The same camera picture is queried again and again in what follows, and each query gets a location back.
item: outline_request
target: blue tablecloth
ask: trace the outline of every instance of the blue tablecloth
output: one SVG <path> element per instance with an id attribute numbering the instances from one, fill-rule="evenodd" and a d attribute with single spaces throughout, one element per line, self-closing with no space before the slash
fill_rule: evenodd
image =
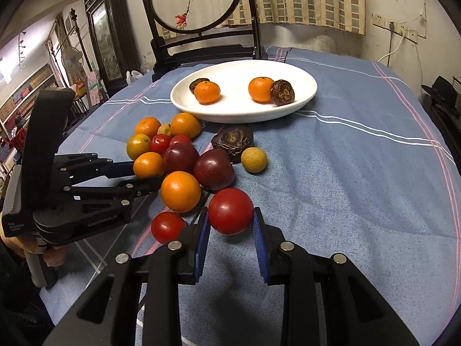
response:
<path id="1" fill-rule="evenodd" d="M 346 254 L 419 343 L 430 345 L 459 305 L 461 266 L 461 181 L 440 133 L 405 83 L 380 63 L 292 48 L 268 53 L 305 69 L 319 88 L 299 112 L 249 125 L 269 166 L 253 176 L 235 165 L 236 187 L 288 240 L 316 255 Z M 137 80 L 59 152 L 127 160 L 125 143 L 135 124 L 146 116 L 171 121 L 178 113 L 170 103 L 172 87 L 204 66 L 181 67 L 154 84 L 151 74 Z M 199 152 L 220 128 L 205 123 L 194 141 Z M 61 279 L 41 293 L 55 322 L 117 253 L 139 256 L 158 246 L 149 226 L 164 208 L 160 197 L 152 194 L 135 208 L 129 225 L 70 247 Z M 229 238 L 212 230 L 200 283 L 180 288 L 183 341 L 278 345 L 282 310 L 283 289 L 263 284 L 251 234 Z"/>

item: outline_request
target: plastic bag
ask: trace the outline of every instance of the plastic bag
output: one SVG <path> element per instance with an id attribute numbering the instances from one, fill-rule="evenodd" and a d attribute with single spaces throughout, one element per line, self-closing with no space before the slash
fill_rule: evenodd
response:
<path id="1" fill-rule="evenodd" d="M 126 72 L 126 82 L 129 85 L 140 78 L 142 78 L 142 74 L 139 71 L 133 70 L 131 74 L 129 71 Z"/>
<path id="2" fill-rule="evenodd" d="M 146 56 L 143 56 L 143 57 L 144 57 L 144 62 L 141 64 L 139 70 L 144 75 L 146 75 L 149 71 L 151 71 L 153 69 L 155 62 L 147 61 Z"/>

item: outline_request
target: cherry tomato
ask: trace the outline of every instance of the cherry tomato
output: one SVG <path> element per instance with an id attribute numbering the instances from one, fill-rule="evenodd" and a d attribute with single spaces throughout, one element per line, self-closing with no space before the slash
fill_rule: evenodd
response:
<path id="1" fill-rule="evenodd" d="M 171 138 L 170 140 L 170 146 L 175 144 L 175 143 L 188 143 L 192 144 L 192 141 L 187 135 L 176 135 Z"/>
<path id="2" fill-rule="evenodd" d="M 210 201 L 208 220 L 221 234 L 234 235 L 250 226 L 253 212 L 253 202 L 242 190 L 223 189 Z"/>
<path id="3" fill-rule="evenodd" d="M 150 231 L 154 238 L 164 245 L 177 239 L 181 229 L 186 226 L 187 223 L 176 213 L 162 212 L 152 220 Z"/>
<path id="4" fill-rule="evenodd" d="M 163 156 L 165 151 L 170 146 L 170 140 L 171 138 L 168 135 L 158 134 L 152 138 L 152 142 L 150 143 L 150 150 Z"/>

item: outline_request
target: person's hand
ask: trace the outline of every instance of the person's hand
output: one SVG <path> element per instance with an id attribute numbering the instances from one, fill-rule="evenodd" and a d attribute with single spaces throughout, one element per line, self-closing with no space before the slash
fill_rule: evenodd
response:
<path id="1" fill-rule="evenodd" d="M 7 238 L 3 232 L 3 224 L 0 214 L 0 237 L 6 247 L 10 248 L 16 255 L 25 257 L 24 252 L 36 254 L 38 251 L 38 242 L 32 235 L 20 235 L 17 237 Z M 65 262 L 67 246 L 58 248 L 48 248 L 43 253 L 43 260 L 49 267 L 58 267 Z"/>

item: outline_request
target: ceiling light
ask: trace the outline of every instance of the ceiling light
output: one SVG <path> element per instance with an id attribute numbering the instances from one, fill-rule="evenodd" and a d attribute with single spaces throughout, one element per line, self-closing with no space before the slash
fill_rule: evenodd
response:
<path id="1" fill-rule="evenodd" d="M 4 59 L 0 59 L 0 73 L 2 73 L 3 78 L 5 78 L 6 84 L 11 82 L 11 72 L 13 71 L 13 67 L 10 63 L 8 63 Z"/>

